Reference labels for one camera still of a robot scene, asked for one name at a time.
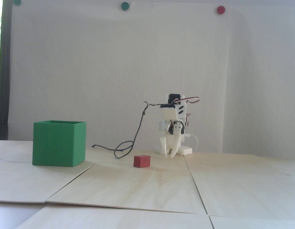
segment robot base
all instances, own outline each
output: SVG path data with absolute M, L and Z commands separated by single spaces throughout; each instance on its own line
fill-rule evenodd
M 168 155 L 170 152 L 171 150 L 166 150 L 166 155 Z M 163 151 L 161 147 L 156 148 L 156 153 L 165 154 L 165 152 Z M 180 146 L 176 154 L 183 155 L 183 156 L 192 154 L 192 148 L 187 146 Z

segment red magnet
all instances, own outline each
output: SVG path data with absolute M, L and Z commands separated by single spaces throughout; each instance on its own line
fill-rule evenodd
M 134 156 L 134 167 L 143 168 L 150 166 L 150 156 L 148 155 L 140 155 Z
M 225 13 L 225 7 L 224 6 L 219 6 L 218 8 L 217 8 L 217 12 L 218 12 L 218 14 L 223 14 L 223 13 Z

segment black cable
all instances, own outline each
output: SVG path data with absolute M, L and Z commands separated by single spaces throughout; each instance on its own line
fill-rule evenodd
M 102 148 L 107 149 L 107 150 L 111 150 L 111 151 L 113 151 L 114 156 L 115 156 L 116 158 L 118 158 L 118 159 L 120 159 L 120 158 L 125 157 L 126 155 L 128 155 L 128 154 L 132 151 L 132 149 L 133 149 L 133 147 L 134 147 L 134 142 L 135 142 L 135 140 L 136 140 L 136 138 L 137 138 L 137 135 L 138 135 L 138 133 L 139 133 L 139 130 L 140 130 L 140 127 L 141 127 L 141 124 L 142 124 L 142 120 L 143 120 L 143 116 L 145 115 L 145 111 L 146 111 L 146 109 L 147 109 L 149 106 L 160 106 L 160 105 L 162 105 L 162 104 L 148 104 L 147 102 L 144 102 L 144 103 L 146 103 L 146 107 L 144 108 L 144 110 L 143 110 L 143 112 L 142 112 L 142 116 L 141 116 L 140 124 L 139 124 L 138 130 L 137 130 L 137 132 L 136 132 L 136 135 L 134 136 L 133 141 L 132 141 L 132 140 L 129 140 L 129 141 L 122 142 L 122 143 L 120 143 L 120 144 L 117 146 L 117 148 L 115 148 L 115 149 L 110 149 L 110 148 L 107 148 L 107 147 L 104 147 L 104 146 L 100 146 L 100 145 L 93 145 L 92 147 L 94 147 L 94 146 L 98 146 L 98 147 L 102 147 Z M 119 148 L 121 145 L 123 145 L 124 143 L 128 143 L 128 142 L 131 142 L 131 143 L 132 143 L 129 147 L 118 150 L 118 148 Z M 129 148 L 130 148 L 130 150 L 129 150 L 126 154 L 124 154 L 123 156 L 118 157 L 118 156 L 116 155 L 116 152 L 117 152 L 117 151 L 124 151 L 124 150 L 129 149 Z

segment white cable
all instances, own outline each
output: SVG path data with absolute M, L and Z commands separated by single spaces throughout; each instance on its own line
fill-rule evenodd
M 185 134 L 185 137 L 193 137 L 193 138 L 195 138 L 195 140 L 196 140 L 196 146 L 195 146 L 195 150 L 193 150 L 193 152 L 195 152 L 196 151 L 196 148 L 198 146 L 198 140 L 197 140 L 197 138 L 194 135 L 191 135 L 191 134 Z
M 196 140 L 196 146 L 195 146 L 195 150 L 194 150 L 194 152 L 195 152 L 196 151 L 196 148 L 197 148 L 197 145 L 198 145 L 198 141 L 197 141 L 197 138 L 194 135 L 191 135 L 191 137 L 194 137 L 195 140 Z

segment wire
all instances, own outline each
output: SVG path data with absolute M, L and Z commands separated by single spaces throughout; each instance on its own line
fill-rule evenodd
M 197 141 L 197 138 L 194 135 L 191 135 L 191 137 L 193 137 L 193 138 L 196 139 L 196 146 L 195 146 L 195 150 L 194 150 L 194 152 L 195 152 L 196 151 L 196 148 L 197 148 L 197 145 L 198 145 L 198 141 Z
M 144 108 L 144 110 L 143 110 L 143 112 L 142 112 L 142 116 L 141 116 L 140 124 L 139 124 L 138 130 L 137 130 L 137 132 L 136 132 L 136 135 L 134 136 L 133 141 L 132 141 L 132 140 L 129 140 L 129 141 L 121 142 L 121 143 L 117 146 L 117 148 L 115 148 L 115 149 L 110 149 L 110 148 L 107 148 L 107 147 L 104 147 L 104 146 L 100 146 L 100 145 L 93 145 L 92 147 L 98 146 L 98 147 L 101 147 L 101 148 L 104 148 L 104 149 L 107 149 L 107 150 L 111 150 L 111 151 L 113 151 L 114 156 L 115 156 L 116 158 L 118 158 L 118 159 L 120 159 L 120 158 L 125 157 L 126 155 L 128 155 L 128 154 L 132 151 L 132 149 L 133 149 L 133 147 L 134 147 L 134 142 L 136 141 L 137 135 L 138 135 L 138 133 L 139 133 L 139 130 L 140 130 L 140 127 L 141 127 L 141 124 L 142 124 L 142 120 L 143 120 L 143 116 L 145 115 L 145 111 L 146 111 L 146 109 L 147 109 L 149 106 L 160 106 L 160 105 L 162 105 L 162 104 L 148 104 L 147 102 L 144 102 L 144 103 L 146 103 L 146 107 Z M 125 144 L 125 143 L 128 143 L 128 142 L 131 142 L 131 145 L 130 145 L 130 146 L 128 146 L 127 148 L 124 148 L 124 149 L 118 149 L 121 145 L 123 145 L 123 144 Z M 117 152 L 117 151 L 124 151 L 124 150 L 127 150 L 127 149 L 129 149 L 129 148 L 130 148 L 130 150 L 129 150 L 126 154 L 124 154 L 123 156 L 118 157 L 118 156 L 116 155 L 116 152 Z
M 197 99 L 196 101 L 194 101 L 194 102 L 190 102 L 189 100 L 190 99 Z M 178 102 L 180 102 L 180 101 L 184 101 L 184 100 L 186 100 L 187 102 L 189 102 L 189 103 L 197 103 L 199 100 L 200 100 L 200 98 L 199 97 L 189 97 L 189 98 L 184 98 L 184 99 L 175 99 L 175 100 L 173 100 L 172 101 L 172 104 L 173 103 L 178 103 Z M 105 147 L 105 146 L 101 146 L 101 145 L 93 145 L 92 147 L 95 147 L 95 146 L 98 146 L 98 147 L 101 147 L 101 148 L 104 148 L 104 149 L 107 149 L 107 150 L 111 150 L 111 151 L 113 151 L 113 154 L 114 154 L 114 156 L 116 157 L 116 158 L 118 158 L 118 159 L 120 159 L 120 158 L 122 158 L 122 157 L 125 157 L 126 155 L 128 155 L 131 151 L 132 151 L 132 149 L 133 149 L 133 147 L 134 147 L 134 142 L 136 141 L 136 138 L 137 138 L 137 135 L 138 135 L 138 133 L 139 133 L 139 130 L 140 130 L 140 128 L 141 128 L 141 124 L 142 124 L 142 121 L 143 121 L 143 116 L 145 115 L 145 111 L 146 111 L 146 109 L 149 107 L 149 106 L 161 106 L 161 105 L 167 105 L 167 104 L 149 104 L 148 102 L 144 102 L 144 103 L 146 103 L 146 107 L 144 108 L 144 110 L 143 110 L 143 112 L 142 112 L 142 116 L 141 116 L 141 120 L 140 120 L 140 124 L 139 124 L 139 127 L 138 127 L 138 129 L 137 129 L 137 132 L 136 132 L 136 135 L 134 136 L 134 139 L 133 140 L 129 140 L 129 141 L 125 141 L 125 142 L 121 142 L 115 149 L 110 149 L 110 148 L 107 148 L 107 147 Z M 191 113 L 188 113 L 187 114 L 187 120 L 186 120 L 186 123 L 185 123 L 185 125 L 189 125 L 189 121 L 188 121 L 188 116 L 190 115 Z M 128 143 L 128 142 L 131 142 L 131 145 L 130 146 L 128 146 L 128 147 L 126 147 L 126 148 L 123 148 L 123 149 L 118 149 L 121 145 L 123 145 L 123 144 L 125 144 L 125 143 Z M 119 152 L 123 152 L 124 150 L 127 150 L 127 149 L 130 149 L 126 154 L 124 154 L 123 156 L 121 156 L 121 157 L 118 157 L 117 155 L 116 155 L 116 152 L 117 151 L 119 151 Z
M 189 100 L 190 99 L 197 99 L 196 101 L 194 101 L 194 102 L 190 102 Z M 174 99 L 173 101 L 172 101 L 172 103 L 178 103 L 178 102 L 180 102 L 180 101 L 184 101 L 184 100 L 186 100 L 186 102 L 188 103 L 191 103 L 191 104 L 194 104 L 194 103 L 197 103 L 199 100 L 200 100 L 200 98 L 199 97 L 189 97 L 189 98 L 184 98 L 184 99 Z

